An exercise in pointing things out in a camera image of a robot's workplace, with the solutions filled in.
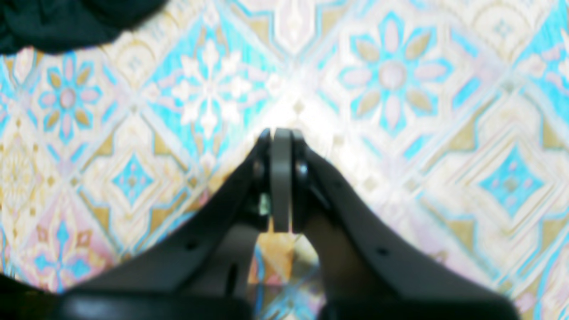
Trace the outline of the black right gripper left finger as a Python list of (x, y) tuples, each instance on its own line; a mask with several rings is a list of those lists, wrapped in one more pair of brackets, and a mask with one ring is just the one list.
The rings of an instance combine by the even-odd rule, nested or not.
[(191, 219), (151, 249), (75, 286), (55, 320), (252, 320), (246, 301), (272, 135), (265, 129), (246, 160)]

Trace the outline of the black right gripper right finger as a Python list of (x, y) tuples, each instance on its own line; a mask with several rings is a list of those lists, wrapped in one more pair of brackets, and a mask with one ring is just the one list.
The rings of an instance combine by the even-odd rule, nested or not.
[(276, 232), (305, 235), (327, 303), (320, 320), (517, 320), (512, 302), (421, 253), (382, 223), (299, 130), (272, 140)]

